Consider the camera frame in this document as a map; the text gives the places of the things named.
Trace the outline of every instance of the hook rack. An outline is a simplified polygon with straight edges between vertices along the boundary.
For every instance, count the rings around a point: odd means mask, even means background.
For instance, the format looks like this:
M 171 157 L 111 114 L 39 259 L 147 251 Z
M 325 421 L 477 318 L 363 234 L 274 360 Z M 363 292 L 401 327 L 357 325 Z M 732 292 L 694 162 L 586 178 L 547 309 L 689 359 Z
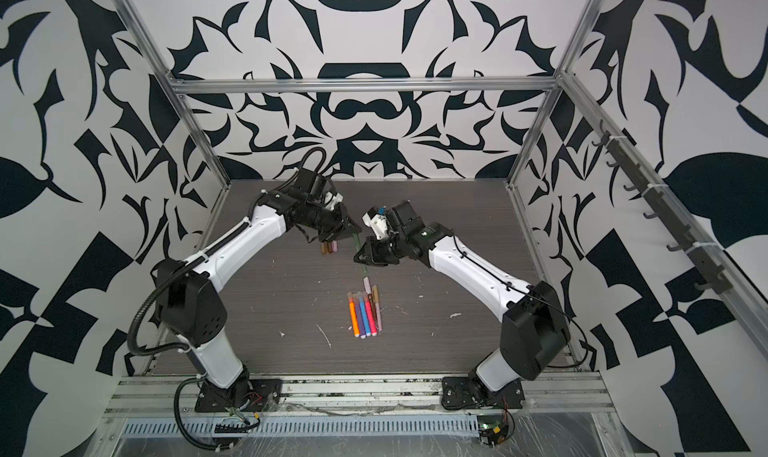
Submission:
M 707 237 L 698 235 L 692 229 L 691 216 L 669 191 L 667 184 L 658 178 L 651 177 L 652 174 L 647 169 L 648 164 L 637 155 L 629 139 L 626 136 L 608 136 L 606 132 L 600 139 L 599 145 L 605 145 L 608 153 L 615 160 L 615 162 L 609 162 L 608 166 L 620 167 L 632 182 L 631 186 L 624 185 L 624 190 L 641 191 L 640 195 L 653 211 L 650 214 L 644 212 L 643 217 L 659 218 L 674 238 L 675 245 L 667 244 L 667 250 L 685 251 L 704 277 L 706 284 L 702 286 L 697 284 L 696 289 L 712 289 L 716 293 L 723 293 L 733 288 L 733 284 L 723 274 L 724 267 L 716 262 L 715 252 L 706 249 L 716 246 L 717 243 L 710 242 Z

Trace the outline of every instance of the white paint speck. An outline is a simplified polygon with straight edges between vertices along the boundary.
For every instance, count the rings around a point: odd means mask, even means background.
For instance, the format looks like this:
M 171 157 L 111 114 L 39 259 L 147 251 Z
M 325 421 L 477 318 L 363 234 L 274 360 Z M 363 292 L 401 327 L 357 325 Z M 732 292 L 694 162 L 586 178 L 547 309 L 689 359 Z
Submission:
M 315 325 L 317 326 L 318 329 L 320 329 L 320 332 L 322 332 L 322 336 L 326 338 L 326 342 L 328 343 L 328 348 L 330 349 L 331 348 L 331 341 L 328 340 L 328 336 L 326 336 L 326 333 L 322 331 L 322 328 L 320 327 L 320 325 L 318 325 L 318 324 L 315 324 Z

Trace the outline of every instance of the orange marker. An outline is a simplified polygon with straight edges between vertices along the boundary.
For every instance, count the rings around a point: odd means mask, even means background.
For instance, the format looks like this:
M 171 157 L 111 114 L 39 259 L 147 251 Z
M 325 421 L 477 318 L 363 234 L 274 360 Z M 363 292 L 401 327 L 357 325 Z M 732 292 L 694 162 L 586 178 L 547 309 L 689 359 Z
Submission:
M 352 293 L 347 292 L 346 298 L 350 300 L 350 317 L 352 318 L 352 330 L 355 331 L 355 337 L 360 337 L 360 328 L 357 327 L 357 316 L 355 315 L 355 303 L 352 302 Z

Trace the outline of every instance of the pink marker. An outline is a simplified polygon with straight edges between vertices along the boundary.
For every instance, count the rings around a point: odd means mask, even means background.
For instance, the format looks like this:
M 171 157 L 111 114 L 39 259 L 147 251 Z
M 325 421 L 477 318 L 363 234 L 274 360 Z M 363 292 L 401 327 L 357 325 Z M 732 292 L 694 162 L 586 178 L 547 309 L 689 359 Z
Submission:
M 368 299 L 366 299 L 366 298 L 363 298 L 363 300 L 366 303 L 366 315 L 368 316 L 368 322 L 370 322 L 371 336 L 372 337 L 376 337 L 376 335 L 378 333 L 376 332 L 376 321 L 373 319 L 373 311 L 371 310 L 371 302 Z

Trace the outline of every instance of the plastic wrap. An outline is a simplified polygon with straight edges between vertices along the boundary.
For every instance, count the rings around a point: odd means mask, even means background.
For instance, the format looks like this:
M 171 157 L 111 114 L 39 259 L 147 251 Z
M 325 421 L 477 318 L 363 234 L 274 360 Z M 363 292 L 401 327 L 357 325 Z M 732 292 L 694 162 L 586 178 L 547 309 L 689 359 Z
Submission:
M 237 457 L 626 455 L 615 413 L 542 408 L 534 399 L 525 401 L 523 409 L 511 411 L 514 430 L 510 426 L 510 435 L 494 448 L 480 443 L 478 426 L 485 420 L 501 422 L 500 413 L 478 417 L 466 411 L 376 409 L 368 413 L 343 414 L 296 404 L 283 404 L 274 410 L 276 412 L 261 413 L 258 430 L 241 438 L 232 450 L 221 453 Z M 212 424 L 223 417 L 187 415 L 184 421 L 197 432 L 196 436 L 211 442 Z M 172 419 L 130 417 L 128 414 L 125 422 L 114 453 L 118 457 L 213 454 L 198 451 L 185 442 L 174 431 Z

